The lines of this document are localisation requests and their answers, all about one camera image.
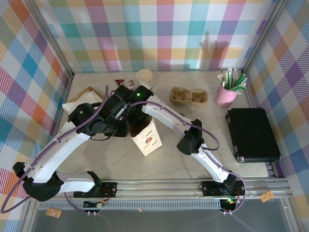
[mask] pink pencil cup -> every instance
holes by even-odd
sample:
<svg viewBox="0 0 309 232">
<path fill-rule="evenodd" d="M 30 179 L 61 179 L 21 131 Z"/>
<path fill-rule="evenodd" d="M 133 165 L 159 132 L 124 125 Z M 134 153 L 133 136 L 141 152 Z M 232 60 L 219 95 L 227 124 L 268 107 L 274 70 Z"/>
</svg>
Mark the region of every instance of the pink pencil cup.
<svg viewBox="0 0 309 232">
<path fill-rule="evenodd" d="M 228 108 L 235 100 L 237 94 L 238 91 L 237 92 L 230 91 L 223 88 L 222 85 L 220 85 L 217 95 L 214 98 L 214 103 L 221 108 Z"/>
</svg>

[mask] plaid wallpaper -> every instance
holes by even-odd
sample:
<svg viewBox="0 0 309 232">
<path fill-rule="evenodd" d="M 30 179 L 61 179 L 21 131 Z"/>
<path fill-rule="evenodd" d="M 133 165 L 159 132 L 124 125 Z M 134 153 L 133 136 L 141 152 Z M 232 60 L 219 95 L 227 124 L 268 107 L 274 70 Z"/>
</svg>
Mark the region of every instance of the plaid wallpaper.
<svg viewBox="0 0 309 232">
<path fill-rule="evenodd" d="M 309 1 L 290 0 L 249 71 L 256 106 L 263 107 L 287 177 L 309 229 Z"/>
<path fill-rule="evenodd" d="M 76 72 L 240 67 L 274 2 L 36 0 Z"/>
<path fill-rule="evenodd" d="M 12 166 L 33 158 L 52 138 L 69 79 L 21 0 L 0 0 L 0 205 L 17 177 Z M 7 207 L 26 197 L 22 186 Z M 22 206 L 0 214 L 14 232 Z"/>
</svg>

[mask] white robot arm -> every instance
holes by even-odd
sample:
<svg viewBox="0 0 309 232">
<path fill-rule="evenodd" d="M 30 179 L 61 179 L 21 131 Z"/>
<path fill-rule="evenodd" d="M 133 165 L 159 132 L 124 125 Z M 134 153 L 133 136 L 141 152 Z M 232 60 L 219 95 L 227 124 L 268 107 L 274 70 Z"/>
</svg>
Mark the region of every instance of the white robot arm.
<svg viewBox="0 0 309 232">
<path fill-rule="evenodd" d="M 236 178 L 220 168 L 221 163 L 210 151 L 207 155 L 204 152 L 207 146 L 201 137 L 202 131 L 198 129 L 202 126 L 201 122 L 197 119 L 192 121 L 168 106 L 164 106 L 153 92 L 143 86 L 139 86 L 135 91 L 120 86 L 94 119 L 79 130 L 67 135 L 61 142 L 58 140 L 61 135 L 89 119 L 96 111 L 95 107 L 99 105 L 100 103 L 93 105 L 84 103 L 77 106 L 75 111 L 69 115 L 68 122 L 50 141 L 50 143 L 57 142 L 57 144 L 45 151 L 44 156 L 34 167 L 31 167 L 33 160 L 26 163 L 18 162 L 14 165 L 13 170 L 19 177 L 31 168 L 23 184 L 28 195 L 38 201 L 46 201 L 59 193 L 72 191 L 87 192 L 95 197 L 100 191 L 101 181 L 94 172 L 65 174 L 56 171 L 58 166 L 91 136 L 104 133 L 107 136 L 126 137 L 128 127 L 133 124 L 138 125 L 148 115 L 158 119 L 181 136 L 182 139 L 177 144 L 177 148 L 182 153 L 197 159 L 227 193 L 231 189 Z"/>
</svg>

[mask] aluminum frame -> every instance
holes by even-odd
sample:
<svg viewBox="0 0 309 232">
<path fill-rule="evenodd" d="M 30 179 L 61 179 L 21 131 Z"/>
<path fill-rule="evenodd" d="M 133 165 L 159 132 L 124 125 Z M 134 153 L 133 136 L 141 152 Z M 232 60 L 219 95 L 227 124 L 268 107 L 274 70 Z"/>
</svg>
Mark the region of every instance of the aluminum frame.
<svg viewBox="0 0 309 232">
<path fill-rule="evenodd" d="M 51 47 L 52 51 L 54 52 L 55 57 L 58 59 L 65 73 L 67 74 L 68 77 L 70 77 L 70 79 L 73 79 L 74 72 L 69 66 L 69 63 L 65 58 L 64 54 L 62 53 L 60 46 L 58 45 L 55 37 L 53 36 L 52 32 L 49 29 L 49 26 L 44 20 L 39 7 L 37 6 L 34 0 L 23 0 L 23 2 L 27 7 L 28 11 L 30 12 L 31 16 L 33 17 L 34 21 L 38 25 L 42 35 L 44 36 L 49 46 Z"/>
<path fill-rule="evenodd" d="M 279 0 L 274 7 L 271 17 L 267 22 L 265 29 L 259 37 L 259 40 L 253 49 L 251 56 L 249 57 L 244 71 L 247 72 L 248 69 L 254 63 L 257 54 L 260 52 L 264 42 L 267 40 L 270 35 L 274 25 L 276 24 L 279 15 L 287 4 L 288 0 Z M 33 0 L 24 0 L 25 5 L 27 6 L 29 12 L 35 19 L 38 24 L 42 34 L 45 39 L 48 41 L 52 50 L 54 51 L 57 59 L 59 60 L 62 67 L 65 69 L 65 72 L 70 77 L 70 87 L 71 80 L 73 79 L 74 72 L 70 68 L 67 60 L 65 59 L 59 45 L 57 44 L 55 38 L 53 37 L 48 25 L 44 21 L 36 3 Z M 247 102 L 250 107 L 254 107 L 254 101 L 250 88 L 246 88 L 245 95 Z M 282 206 L 285 209 L 285 214 L 288 220 L 288 225 L 291 231 L 299 231 L 299 224 L 297 222 L 297 215 L 293 210 L 293 201 L 290 197 L 292 196 L 290 187 L 286 179 L 277 179 L 274 178 L 272 171 L 276 173 L 276 170 L 273 170 L 270 165 L 267 165 L 267 170 L 270 177 L 266 178 L 245 178 L 247 185 L 247 199 L 256 199 L 259 195 L 271 190 L 275 194 L 275 198 L 281 198 Z M 121 200 L 177 200 L 177 199 L 225 199 L 224 197 L 203 197 L 202 192 L 198 189 L 198 185 L 202 181 L 212 181 L 212 179 L 203 179 L 203 178 L 173 178 L 173 179 L 122 179 L 122 180 L 103 180 L 110 182 L 117 182 L 117 195 L 111 201 Z M 53 201 L 64 200 L 64 195 L 58 195 L 53 198 Z M 21 218 L 20 225 L 17 231 L 31 231 L 33 222 L 35 219 L 36 212 L 40 206 L 40 203 L 36 200 L 31 200 L 24 204 L 23 215 L 25 217 Z"/>
</svg>

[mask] white paper cup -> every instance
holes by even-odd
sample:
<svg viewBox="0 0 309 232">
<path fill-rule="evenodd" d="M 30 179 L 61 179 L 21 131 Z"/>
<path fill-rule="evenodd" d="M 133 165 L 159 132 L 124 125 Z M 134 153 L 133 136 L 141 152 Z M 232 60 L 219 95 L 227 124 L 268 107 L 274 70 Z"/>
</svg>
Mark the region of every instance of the white paper cup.
<svg viewBox="0 0 309 232">
<path fill-rule="evenodd" d="M 137 84 L 139 86 L 145 86 L 148 89 L 152 87 L 153 73 L 148 69 L 139 70 L 136 74 Z"/>
</svg>

